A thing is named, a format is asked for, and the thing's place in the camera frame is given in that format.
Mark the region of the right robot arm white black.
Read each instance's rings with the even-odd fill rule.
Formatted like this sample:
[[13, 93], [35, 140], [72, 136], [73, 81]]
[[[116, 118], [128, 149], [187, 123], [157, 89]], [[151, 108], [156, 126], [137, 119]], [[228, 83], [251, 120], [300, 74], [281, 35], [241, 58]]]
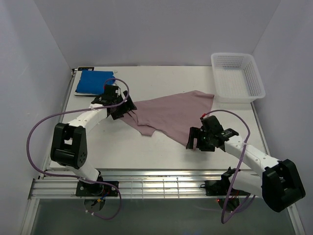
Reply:
[[200, 128], [191, 127], [186, 149], [213, 152], [219, 148], [249, 166], [254, 175], [229, 168], [219, 180], [205, 181], [207, 195], [245, 192], [263, 198], [275, 212], [281, 212], [306, 196], [294, 162], [267, 155], [245, 140], [235, 130], [223, 129], [215, 116], [201, 118]]

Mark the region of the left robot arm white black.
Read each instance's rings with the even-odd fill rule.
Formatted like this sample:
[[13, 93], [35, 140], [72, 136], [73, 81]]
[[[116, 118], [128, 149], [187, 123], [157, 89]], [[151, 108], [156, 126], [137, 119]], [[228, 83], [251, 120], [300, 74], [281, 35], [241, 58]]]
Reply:
[[88, 160], [87, 134], [102, 120], [123, 117], [136, 106], [129, 92], [121, 92], [117, 85], [105, 85], [86, 111], [68, 123], [58, 123], [54, 128], [50, 158], [65, 166], [78, 177], [76, 196], [117, 196], [119, 183], [105, 182], [101, 172]]

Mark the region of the black white striped tank top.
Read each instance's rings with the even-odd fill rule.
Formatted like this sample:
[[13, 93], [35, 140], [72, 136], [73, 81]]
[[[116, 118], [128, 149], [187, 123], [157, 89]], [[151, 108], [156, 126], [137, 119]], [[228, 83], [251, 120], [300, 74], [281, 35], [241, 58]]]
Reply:
[[89, 93], [74, 92], [74, 96], [96, 97], [96, 96], [99, 96], [99, 94], [89, 94]]

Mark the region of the blue tank top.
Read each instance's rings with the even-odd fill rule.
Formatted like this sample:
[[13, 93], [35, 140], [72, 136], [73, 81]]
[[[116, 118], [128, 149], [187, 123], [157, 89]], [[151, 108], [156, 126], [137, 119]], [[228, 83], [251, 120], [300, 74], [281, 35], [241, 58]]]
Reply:
[[115, 82], [113, 71], [82, 71], [80, 80], [76, 87], [78, 93], [102, 94], [105, 82], [112, 85]]

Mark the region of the pink garment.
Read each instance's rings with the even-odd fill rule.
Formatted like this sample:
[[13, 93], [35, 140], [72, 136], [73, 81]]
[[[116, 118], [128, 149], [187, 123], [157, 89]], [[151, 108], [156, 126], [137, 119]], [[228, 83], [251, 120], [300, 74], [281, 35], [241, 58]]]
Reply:
[[201, 127], [200, 117], [212, 109], [213, 94], [200, 91], [179, 93], [135, 102], [136, 110], [121, 118], [144, 136], [160, 131], [186, 146], [191, 127]]

